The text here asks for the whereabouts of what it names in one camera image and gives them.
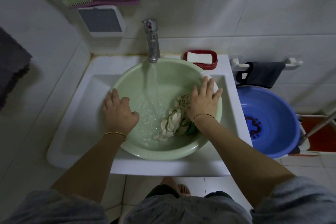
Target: wall-mounted holder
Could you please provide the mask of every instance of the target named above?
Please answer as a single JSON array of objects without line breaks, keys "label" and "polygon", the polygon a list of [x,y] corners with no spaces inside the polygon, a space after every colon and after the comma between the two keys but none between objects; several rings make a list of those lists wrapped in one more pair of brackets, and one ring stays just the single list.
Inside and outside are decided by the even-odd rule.
[{"label": "wall-mounted holder", "polygon": [[[303,61],[297,61],[296,58],[287,58],[285,60],[286,66],[283,70],[295,70],[303,64]],[[239,59],[233,58],[230,61],[232,71],[247,71],[249,64],[240,64]]]}]

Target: person's left hand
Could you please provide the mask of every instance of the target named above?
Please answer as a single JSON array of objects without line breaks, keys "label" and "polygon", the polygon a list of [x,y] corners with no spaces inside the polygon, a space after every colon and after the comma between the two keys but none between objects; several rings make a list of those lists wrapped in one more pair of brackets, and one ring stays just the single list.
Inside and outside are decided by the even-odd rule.
[{"label": "person's left hand", "polygon": [[139,121],[139,114],[131,112],[129,98],[120,101],[118,91],[109,91],[103,101],[104,125],[107,132],[119,132],[127,137]]}]

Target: dark towel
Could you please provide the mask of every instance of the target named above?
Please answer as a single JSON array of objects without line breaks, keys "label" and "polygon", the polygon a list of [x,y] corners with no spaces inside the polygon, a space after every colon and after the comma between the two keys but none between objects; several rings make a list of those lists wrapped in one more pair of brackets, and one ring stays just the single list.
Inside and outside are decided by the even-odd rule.
[{"label": "dark towel", "polygon": [[267,89],[272,88],[280,73],[285,68],[284,62],[247,62],[250,67],[247,71],[239,71],[236,81],[241,85],[260,86]]},{"label": "dark towel", "polygon": [[32,56],[0,27],[0,110],[16,82],[29,70]]}]

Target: red soap dish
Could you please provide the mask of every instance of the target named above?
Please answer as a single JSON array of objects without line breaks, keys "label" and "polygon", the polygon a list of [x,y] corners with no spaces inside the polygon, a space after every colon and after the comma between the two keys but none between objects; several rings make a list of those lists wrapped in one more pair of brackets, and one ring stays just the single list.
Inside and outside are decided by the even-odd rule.
[{"label": "red soap dish", "polygon": [[212,56],[212,64],[203,64],[203,63],[193,63],[197,66],[199,66],[200,68],[204,69],[204,70],[213,70],[216,68],[217,66],[217,53],[214,51],[209,51],[209,50],[189,50],[186,51],[183,55],[183,60],[187,60],[187,53],[188,52],[193,52],[196,54],[211,54]]}]

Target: gold bracelet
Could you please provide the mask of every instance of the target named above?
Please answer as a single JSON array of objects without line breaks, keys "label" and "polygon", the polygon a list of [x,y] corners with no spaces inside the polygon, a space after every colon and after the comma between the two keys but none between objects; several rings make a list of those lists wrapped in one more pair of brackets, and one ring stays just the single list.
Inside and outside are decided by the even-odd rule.
[{"label": "gold bracelet", "polygon": [[108,134],[118,134],[118,135],[122,135],[123,137],[125,137],[124,141],[127,140],[127,137],[126,137],[123,133],[119,133],[119,132],[107,132],[105,135],[103,135],[103,137],[106,136],[106,135],[108,135]]},{"label": "gold bracelet", "polygon": [[194,117],[194,121],[195,121],[195,119],[196,119],[196,117],[197,117],[198,115],[209,115],[209,116],[215,118],[215,117],[212,116],[211,114],[207,114],[207,113],[199,113],[199,114],[197,114],[197,115]]}]

